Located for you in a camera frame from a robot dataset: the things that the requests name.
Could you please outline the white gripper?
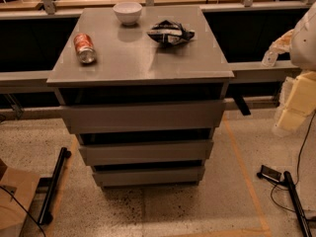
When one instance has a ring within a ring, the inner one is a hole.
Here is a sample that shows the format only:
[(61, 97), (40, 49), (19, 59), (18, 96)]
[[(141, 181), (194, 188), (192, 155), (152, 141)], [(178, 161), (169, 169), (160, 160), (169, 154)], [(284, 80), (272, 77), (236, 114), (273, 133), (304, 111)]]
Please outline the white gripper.
[[(273, 67), (277, 58), (289, 52), (293, 30), (272, 42), (262, 64)], [(316, 110), (316, 72), (303, 71), (295, 78), (286, 77), (281, 86), (273, 133), (284, 137), (295, 133)]]

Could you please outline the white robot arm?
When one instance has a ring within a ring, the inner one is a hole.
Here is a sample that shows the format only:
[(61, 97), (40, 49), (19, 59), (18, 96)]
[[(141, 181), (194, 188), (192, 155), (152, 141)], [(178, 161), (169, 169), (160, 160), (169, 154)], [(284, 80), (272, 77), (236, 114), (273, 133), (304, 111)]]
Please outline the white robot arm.
[(316, 110), (316, 3), (296, 26), (275, 40), (266, 51), (262, 64), (273, 67), (280, 54), (289, 53), (290, 61), (302, 72), (287, 78), (281, 87), (280, 107), (276, 111), (273, 133), (294, 133)]

